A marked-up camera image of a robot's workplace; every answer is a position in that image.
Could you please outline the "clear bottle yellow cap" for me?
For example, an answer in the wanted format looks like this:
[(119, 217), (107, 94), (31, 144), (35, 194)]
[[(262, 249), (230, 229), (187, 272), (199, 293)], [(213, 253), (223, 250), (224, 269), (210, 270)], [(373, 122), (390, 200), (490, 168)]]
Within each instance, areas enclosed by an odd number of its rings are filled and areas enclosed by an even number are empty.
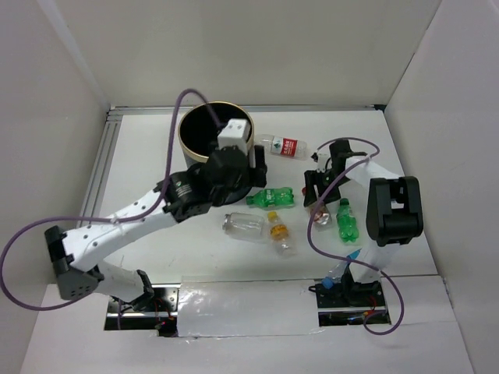
[(278, 255), (290, 257), (296, 254), (296, 248), (290, 231), (276, 211), (267, 214), (269, 235)]

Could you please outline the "small green bottle right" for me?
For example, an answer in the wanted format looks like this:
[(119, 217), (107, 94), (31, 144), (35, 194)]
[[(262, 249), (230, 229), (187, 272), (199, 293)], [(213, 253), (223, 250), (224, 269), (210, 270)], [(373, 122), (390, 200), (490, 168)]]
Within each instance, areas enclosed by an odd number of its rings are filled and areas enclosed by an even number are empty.
[(359, 238), (359, 229), (356, 218), (352, 213), (350, 202), (346, 198), (339, 200), (336, 221), (340, 239), (344, 243), (356, 242)]

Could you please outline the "clear bottle blue label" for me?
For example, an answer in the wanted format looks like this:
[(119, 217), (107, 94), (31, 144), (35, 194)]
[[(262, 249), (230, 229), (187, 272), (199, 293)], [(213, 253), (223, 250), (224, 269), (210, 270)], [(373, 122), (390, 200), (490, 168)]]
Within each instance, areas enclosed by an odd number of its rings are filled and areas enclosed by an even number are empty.
[(335, 285), (340, 284), (342, 281), (342, 276), (348, 265), (348, 262), (341, 261), (333, 269), (329, 270), (327, 275), (321, 281), (323, 287), (325, 289), (332, 289)]

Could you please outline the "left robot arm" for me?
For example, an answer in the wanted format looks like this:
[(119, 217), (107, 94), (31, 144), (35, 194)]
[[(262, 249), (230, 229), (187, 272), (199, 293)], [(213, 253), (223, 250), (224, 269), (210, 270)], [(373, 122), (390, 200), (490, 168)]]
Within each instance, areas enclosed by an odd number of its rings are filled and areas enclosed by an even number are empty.
[(253, 149), (254, 165), (237, 146), (213, 151), (207, 162), (171, 174), (104, 224), (46, 230), (61, 299), (75, 302), (97, 292), (135, 311), (148, 309), (155, 294), (146, 272), (112, 265), (106, 258), (148, 234), (206, 214), (213, 206), (239, 201), (253, 187), (264, 187), (264, 148)]

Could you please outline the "crushed clear bottle red cap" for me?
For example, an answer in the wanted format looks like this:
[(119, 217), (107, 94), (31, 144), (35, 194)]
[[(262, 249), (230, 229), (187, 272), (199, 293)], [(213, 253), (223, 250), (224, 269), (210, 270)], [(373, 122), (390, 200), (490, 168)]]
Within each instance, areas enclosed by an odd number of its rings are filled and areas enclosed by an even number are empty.
[[(315, 203), (303, 202), (303, 206), (310, 216), (312, 216), (315, 205)], [(319, 231), (324, 231), (331, 226), (331, 214), (324, 203), (320, 204), (317, 213), (313, 217), (313, 226)]]

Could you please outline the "black bin gold rim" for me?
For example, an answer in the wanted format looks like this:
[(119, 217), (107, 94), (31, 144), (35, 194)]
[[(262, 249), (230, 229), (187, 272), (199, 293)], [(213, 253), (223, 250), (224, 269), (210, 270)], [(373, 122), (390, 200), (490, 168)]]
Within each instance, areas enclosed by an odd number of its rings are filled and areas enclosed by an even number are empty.
[[(226, 126), (231, 119), (244, 119), (249, 123), (246, 135), (248, 153), (253, 148), (254, 124), (250, 115), (240, 106), (225, 102), (212, 101), (209, 103), (217, 115), (222, 126)], [(210, 154), (218, 148), (218, 133), (221, 131), (211, 117), (207, 105), (200, 104), (183, 115), (178, 124), (179, 144), (187, 165), (187, 180), (196, 185), (200, 166), (204, 164)]]

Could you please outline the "clear capless wide bottle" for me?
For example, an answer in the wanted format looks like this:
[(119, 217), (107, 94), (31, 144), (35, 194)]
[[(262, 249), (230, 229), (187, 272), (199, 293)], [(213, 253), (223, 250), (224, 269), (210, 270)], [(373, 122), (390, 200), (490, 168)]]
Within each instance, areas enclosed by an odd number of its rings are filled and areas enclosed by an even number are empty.
[(222, 230), (232, 238), (258, 242), (264, 236), (264, 224), (261, 216), (234, 212), (225, 215)]

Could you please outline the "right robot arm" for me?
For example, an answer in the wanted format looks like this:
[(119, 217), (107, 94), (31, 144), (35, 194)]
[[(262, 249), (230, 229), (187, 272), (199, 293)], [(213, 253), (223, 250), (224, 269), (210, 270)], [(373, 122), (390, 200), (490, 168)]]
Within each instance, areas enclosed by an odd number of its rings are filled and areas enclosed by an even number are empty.
[(322, 308), (367, 307), (373, 311), (383, 301), (380, 271), (400, 246), (423, 232), (419, 181), (376, 164), (377, 151), (355, 152), (350, 143), (349, 137), (333, 139), (324, 144), (328, 153), (313, 154), (317, 167), (304, 174), (303, 205), (315, 219), (327, 205), (337, 203), (340, 237), (351, 240), (357, 223), (339, 188), (355, 182), (367, 192), (365, 225), (369, 238), (310, 290)]

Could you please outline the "clear bottle red label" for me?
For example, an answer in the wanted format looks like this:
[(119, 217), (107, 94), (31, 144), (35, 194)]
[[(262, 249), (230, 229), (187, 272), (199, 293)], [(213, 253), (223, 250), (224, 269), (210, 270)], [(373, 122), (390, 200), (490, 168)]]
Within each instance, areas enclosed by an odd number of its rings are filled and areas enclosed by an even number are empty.
[(262, 146), (266, 152), (273, 155), (299, 160), (304, 160), (307, 157), (308, 146), (307, 143), (302, 140), (270, 134), (260, 134), (255, 136), (254, 143)]

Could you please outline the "aluminium frame rail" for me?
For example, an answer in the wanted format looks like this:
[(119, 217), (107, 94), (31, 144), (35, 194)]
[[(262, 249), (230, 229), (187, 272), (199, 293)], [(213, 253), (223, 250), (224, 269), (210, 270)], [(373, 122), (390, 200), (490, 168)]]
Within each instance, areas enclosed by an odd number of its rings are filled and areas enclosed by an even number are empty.
[[(401, 165), (380, 111), (321, 111), (315, 108), (251, 107), (259, 134), (287, 136), (315, 150), (337, 137), (352, 138), (352, 148), (380, 147), (377, 163), (394, 173)], [(170, 111), (113, 111), (90, 179), (84, 212), (104, 217), (151, 190), (165, 173)], [(333, 267), (327, 252), (342, 254), (337, 231), (315, 231), (308, 244), (307, 212), (301, 201), (280, 210), (289, 226), (296, 254), (277, 254), (270, 243), (235, 240), (221, 229), (227, 213), (248, 211), (244, 202), (213, 208), (172, 228), (156, 231), (127, 245), (108, 261), (140, 269), (155, 283), (181, 281), (275, 281), (318, 278)]]

